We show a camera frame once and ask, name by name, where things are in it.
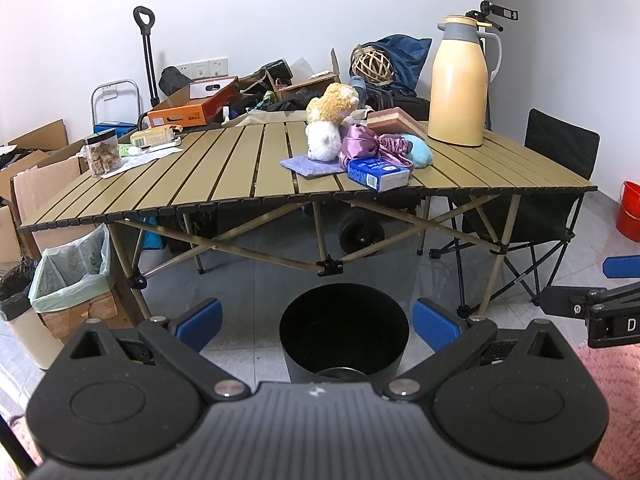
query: rattan ball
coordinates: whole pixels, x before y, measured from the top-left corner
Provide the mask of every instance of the rattan ball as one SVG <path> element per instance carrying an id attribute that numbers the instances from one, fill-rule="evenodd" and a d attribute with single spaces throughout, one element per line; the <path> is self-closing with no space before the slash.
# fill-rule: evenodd
<path id="1" fill-rule="evenodd" d="M 355 75 L 374 85 L 388 85 L 394 80 L 394 69 L 386 52 L 372 46 L 358 45 L 353 49 L 351 69 Z"/>

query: purple cloth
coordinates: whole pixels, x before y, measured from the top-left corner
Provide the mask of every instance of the purple cloth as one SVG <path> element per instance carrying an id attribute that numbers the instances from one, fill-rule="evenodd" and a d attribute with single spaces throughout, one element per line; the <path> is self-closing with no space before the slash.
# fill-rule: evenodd
<path id="1" fill-rule="evenodd" d="M 396 134 L 378 135 L 373 130 L 360 124 L 349 127 L 347 136 L 342 141 L 338 155 L 340 166 L 346 170 L 347 164 L 354 158 L 371 158 L 376 156 L 391 164 L 411 170 L 414 164 L 404 156 L 414 147 L 410 140 Z"/>
<path id="2" fill-rule="evenodd" d="M 281 160 L 280 163 L 288 170 L 295 171 L 297 174 L 306 177 L 344 173 L 337 158 L 332 162 L 322 162 L 321 160 L 311 160 L 306 155 L 298 155 Z"/>

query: light green trash bag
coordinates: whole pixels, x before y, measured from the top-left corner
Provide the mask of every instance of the light green trash bag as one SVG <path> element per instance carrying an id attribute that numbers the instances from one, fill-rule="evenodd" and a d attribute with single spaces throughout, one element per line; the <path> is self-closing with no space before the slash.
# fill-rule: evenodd
<path id="1" fill-rule="evenodd" d="M 33 309 L 65 310 L 108 292 L 111 279 L 109 231 L 102 224 L 87 236 L 45 249 L 29 290 Z"/>

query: folding table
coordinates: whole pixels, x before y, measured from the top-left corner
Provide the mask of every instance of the folding table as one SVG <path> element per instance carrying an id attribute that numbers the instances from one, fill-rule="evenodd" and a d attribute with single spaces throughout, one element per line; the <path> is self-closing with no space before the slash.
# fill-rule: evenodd
<path id="1" fill-rule="evenodd" d="M 428 124 L 425 123 L 424 127 L 426 131 Z M 345 174 L 307 180 L 283 168 L 281 160 L 304 154 L 307 150 L 305 123 L 289 121 L 188 134 L 183 139 L 180 153 L 107 179 L 92 177 L 87 172 L 53 197 L 37 213 L 24 219 L 20 229 L 36 231 L 69 225 L 106 223 L 128 283 L 145 317 L 150 315 L 141 292 L 146 286 L 146 280 L 189 258 L 196 258 L 196 264 L 201 269 L 198 255 L 209 249 L 295 269 L 312 270 L 324 276 L 341 273 L 345 264 L 412 235 L 420 235 L 418 252 L 421 252 L 425 231 L 436 229 L 496 254 L 479 310 L 479 314 L 484 314 L 509 245 L 520 197 L 529 193 L 576 193 L 597 188 L 548 158 L 492 132 L 485 132 L 484 145 L 480 148 L 460 148 L 426 140 L 433 150 L 433 165 L 415 170 L 407 187 L 389 192 L 419 194 L 424 200 L 421 216 L 382 205 L 376 199 L 375 192 L 352 182 Z M 451 197 L 459 193 L 471 197 L 470 202 L 429 218 L 432 196 Z M 511 205 L 504 230 L 498 235 L 482 213 L 482 204 L 500 194 L 511 196 Z M 319 206 L 321 202 L 328 200 L 347 202 L 403 220 L 411 227 L 335 260 L 326 252 Z M 233 238 L 306 203 L 313 205 L 319 261 L 302 262 L 230 243 Z M 212 239 L 193 235 L 190 214 L 217 208 L 256 205 L 272 206 L 273 209 Z M 477 209 L 484 218 L 488 231 L 492 233 L 493 242 L 443 225 L 447 220 L 472 208 Z M 184 216 L 186 233 L 140 220 L 144 217 L 175 214 Z M 114 229 L 116 223 L 140 229 L 138 243 L 131 258 Z M 159 267 L 142 273 L 138 269 L 138 262 L 145 231 L 183 240 L 190 243 L 192 248 Z"/>

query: red bucket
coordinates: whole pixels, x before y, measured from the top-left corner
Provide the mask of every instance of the red bucket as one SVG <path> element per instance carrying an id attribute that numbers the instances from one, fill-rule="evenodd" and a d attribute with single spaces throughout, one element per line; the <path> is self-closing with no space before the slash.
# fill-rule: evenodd
<path id="1" fill-rule="evenodd" d="M 625 180 L 616 227 L 629 240 L 640 242 L 640 186 Z"/>

